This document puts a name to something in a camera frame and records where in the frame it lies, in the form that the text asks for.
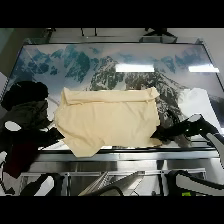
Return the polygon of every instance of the mountain print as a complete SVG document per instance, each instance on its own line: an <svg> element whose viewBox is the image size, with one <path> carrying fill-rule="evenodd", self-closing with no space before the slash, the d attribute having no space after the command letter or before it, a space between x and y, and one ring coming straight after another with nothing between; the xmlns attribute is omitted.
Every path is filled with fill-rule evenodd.
<svg viewBox="0 0 224 224"><path fill-rule="evenodd" d="M211 75L200 74L204 81L200 81L198 86L199 84L194 81L196 76L188 71L191 65L210 63L205 50L200 45L174 46L173 49L168 46L171 50L160 49L159 53L157 48L153 50L152 45L148 46L147 51L147 45L143 48L140 44L128 46L118 43L27 45L23 47L17 59L8 88L18 81L43 82L48 86L50 96L60 102L63 87L72 90L98 91L140 90L154 86L160 93L157 106L160 117L163 117L161 122L165 123L167 109L176 115L181 115L177 105L178 94L181 90L200 88L201 85L205 85L203 82L209 82L211 86L219 85L218 80L213 77L211 79ZM155 72L119 73L115 69L119 63L153 64ZM222 126L224 124L221 116L224 112L224 99L220 97L222 90L217 89L217 94L207 91Z"/></svg>

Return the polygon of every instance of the beige towel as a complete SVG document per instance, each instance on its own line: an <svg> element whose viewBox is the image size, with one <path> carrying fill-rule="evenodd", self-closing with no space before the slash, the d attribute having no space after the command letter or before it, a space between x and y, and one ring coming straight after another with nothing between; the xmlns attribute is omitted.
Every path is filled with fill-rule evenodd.
<svg viewBox="0 0 224 224"><path fill-rule="evenodd" d="M55 125L77 157L90 157L102 146L152 147L160 124L156 88L70 91L64 88Z"/></svg>

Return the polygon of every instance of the dark red cloth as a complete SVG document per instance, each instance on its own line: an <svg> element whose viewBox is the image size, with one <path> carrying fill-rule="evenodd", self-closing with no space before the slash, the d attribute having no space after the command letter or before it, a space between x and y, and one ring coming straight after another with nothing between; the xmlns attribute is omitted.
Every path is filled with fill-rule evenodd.
<svg viewBox="0 0 224 224"><path fill-rule="evenodd" d="M38 146L34 142L19 143L12 147L9 160L4 165L4 172L18 178L21 172L28 170L38 155Z"/></svg>

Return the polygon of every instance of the table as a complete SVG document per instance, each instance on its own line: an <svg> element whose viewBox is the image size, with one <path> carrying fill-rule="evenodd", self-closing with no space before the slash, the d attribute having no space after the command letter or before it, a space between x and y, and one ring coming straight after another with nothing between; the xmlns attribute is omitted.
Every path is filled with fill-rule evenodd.
<svg viewBox="0 0 224 224"><path fill-rule="evenodd" d="M157 106L161 123L167 125L169 120L164 114L168 108L181 118L177 105L178 93L185 88L198 87L207 90L216 116L223 127L224 92L220 74L192 73L188 69L189 66L208 64L216 67L206 44L198 38L178 38L175 39L175 43L171 37L169 38L144 37L143 43L139 43L140 37L77 37L73 40L56 38L48 40L47 44L45 39L27 39L18 54L5 91L18 81L44 83L49 90L48 114L50 119L53 119L53 112L60 102L63 87L71 90L97 91L144 89L155 86L160 93ZM117 64L153 65L154 72L116 72ZM41 153L40 158L60 160L63 157L60 153L66 155L67 159L68 154L70 155L68 147L62 143L49 147L48 150L53 151L50 154L46 151ZM104 147L97 155L88 159L105 160L108 156L113 161L120 158L130 160L133 156L140 160L162 159L163 157L158 157L159 153L163 153L163 156L171 153L171 158L179 158L175 157L174 152L185 152L180 155L181 158L188 158L186 153L189 152L193 152L189 158L194 158L194 155L197 157L197 153L200 154L200 158L218 156L204 141L189 142L182 136L177 138L177 144L171 142L169 145L150 149Z"/></svg>

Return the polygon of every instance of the tabletop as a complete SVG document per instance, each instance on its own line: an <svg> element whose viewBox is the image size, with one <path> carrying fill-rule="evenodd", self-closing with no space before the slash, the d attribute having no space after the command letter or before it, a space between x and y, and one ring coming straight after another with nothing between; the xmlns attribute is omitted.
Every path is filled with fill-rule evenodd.
<svg viewBox="0 0 224 224"><path fill-rule="evenodd" d="M48 115L53 113L60 102L64 87L71 90L130 90L155 86L160 93L157 107L161 123L168 121L164 115L167 109L181 117L177 98L183 89L202 88L207 90L211 105L221 127L224 127L224 92L220 76L214 72L190 72L190 66L213 65L206 46L202 42L193 43L143 43L52 41L40 44L35 41L25 43L18 54L14 69L5 91L18 81L42 82L49 91ZM117 70L117 65L132 65L125 72ZM137 71L133 66L145 66ZM181 147L189 141L181 138ZM54 149L68 149L65 145Z"/></svg>

